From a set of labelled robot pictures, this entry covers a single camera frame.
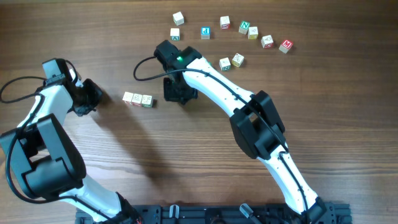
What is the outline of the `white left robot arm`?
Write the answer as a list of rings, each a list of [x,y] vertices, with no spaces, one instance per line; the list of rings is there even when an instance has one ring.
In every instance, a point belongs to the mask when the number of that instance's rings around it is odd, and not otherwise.
[[[125,198],[87,175],[81,154],[62,127],[71,111],[77,116],[95,111],[101,88],[90,79],[82,81],[68,60],[53,58],[42,66],[45,77],[31,94],[32,109],[17,128],[1,135],[11,190],[33,204],[72,204],[76,223],[142,223]]]

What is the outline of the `red block with drawing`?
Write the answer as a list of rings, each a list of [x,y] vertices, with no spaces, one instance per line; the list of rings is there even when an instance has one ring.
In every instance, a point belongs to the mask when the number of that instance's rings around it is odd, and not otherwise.
[[[142,95],[138,93],[134,93],[132,96],[131,103],[134,106],[142,106]]]

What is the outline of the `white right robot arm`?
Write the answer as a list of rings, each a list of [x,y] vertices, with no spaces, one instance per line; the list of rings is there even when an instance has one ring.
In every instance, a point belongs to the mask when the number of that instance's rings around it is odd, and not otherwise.
[[[186,104],[202,92],[229,117],[234,139],[251,159],[261,161],[280,187],[289,208],[305,223],[315,223],[325,214],[322,199],[302,177],[289,153],[284,124],[270,96],[247,91],[217,72],[197,50],[179,50],[168,40],[161,42],[154,57],[165,70],[164,98]]]

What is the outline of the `green Z block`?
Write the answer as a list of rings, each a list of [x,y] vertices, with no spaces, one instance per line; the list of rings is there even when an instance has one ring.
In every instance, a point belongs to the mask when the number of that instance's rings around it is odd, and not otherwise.
[[[143,107],[151,108],[151,107],[153,107],[153,102],[154,102],[153,96],[151,96],[151,95],[143,95],[142,96],[141,105]]]

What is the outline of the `red G block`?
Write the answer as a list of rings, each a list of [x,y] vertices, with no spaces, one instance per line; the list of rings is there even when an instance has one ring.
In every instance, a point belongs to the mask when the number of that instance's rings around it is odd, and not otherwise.
[[[132,104],[132,99],[133,99],[134,94],[128,91],[124,92],[123,95],[123,102],[125,102],[126,104]]]

